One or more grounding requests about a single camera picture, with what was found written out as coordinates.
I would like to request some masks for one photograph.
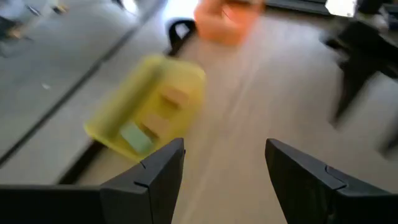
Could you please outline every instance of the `gray concrete floor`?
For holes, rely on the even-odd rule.
[[[162,46],[164,13],[132,41],[150,49]],[[180,58],[205,70],[207,86],[203,109],[185,136],[173,223],[285,223],[264,159],[267,138],[398,192],[398,163],[376,151],[396,117],[398,86],[377,77],[341,130],[333,129],[328,119],[340,71],[337,55],[319,41],[328,25],[317,17],[269,10],[240,47],[198,37],[185,46]],[[154,33],[155,40],[144,38]],[[131,42],[124,48],[124,58],[133,47]],[[80,184],[100,184],[133,164],[104,151]]]
[[[42,9],[44,2],[34,1],[34,6]],[[137,23],[135,15],[110,1],[82,8],[76,6],[82,2],[63,2],[71,7],[68,13],[44,15],[27,30],[33,41],[1,46],[10,57],[0,58],[0,154]]]

